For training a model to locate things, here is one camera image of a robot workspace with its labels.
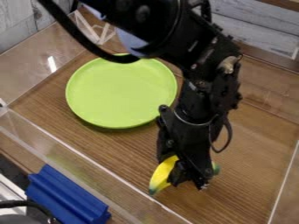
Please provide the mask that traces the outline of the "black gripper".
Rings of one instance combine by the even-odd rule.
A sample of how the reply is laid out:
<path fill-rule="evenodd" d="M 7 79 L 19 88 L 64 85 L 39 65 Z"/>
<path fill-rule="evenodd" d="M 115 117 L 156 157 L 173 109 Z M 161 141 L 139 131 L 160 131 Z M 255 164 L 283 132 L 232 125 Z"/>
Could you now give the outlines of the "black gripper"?
<path fill-rule="evenodd" d="M 172 186 L 191 181 L 197 190 L 204 190 L 215 176 L 212 153 L 221 153 L 215 142 L 221 131 L 231 132 L 229 111 L 239 107 L 241 94 L 237 80 L 200 80 L 181 83 L 177 104 L 163 105 L 157 116 L 156 159 L 161 163 L 176 155 L 167 182 Z"/>

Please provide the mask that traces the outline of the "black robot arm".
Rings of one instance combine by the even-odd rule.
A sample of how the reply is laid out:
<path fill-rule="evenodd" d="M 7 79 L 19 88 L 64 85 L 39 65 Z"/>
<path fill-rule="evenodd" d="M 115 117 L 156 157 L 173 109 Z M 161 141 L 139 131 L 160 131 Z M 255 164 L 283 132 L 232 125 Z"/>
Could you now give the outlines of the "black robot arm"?
<path fill-rule="evenodd" d="M 232 37 L 212 22 L 209 0 L 79 0 L 95 16 L 117 28 L 128 54 L 115 56 L 96 46 L 52 0 L 37 0 L 67 33 L 101 59 L 128 64 L 160 58 L 183 74 L 173 108 L 159 107 L 156 159 L 148 192 L 191 181 L 204 189 L 220 168 L 211 153 L 220 132 L 232 131 L 229 111 L 239 107 L 243 58 Z"/>

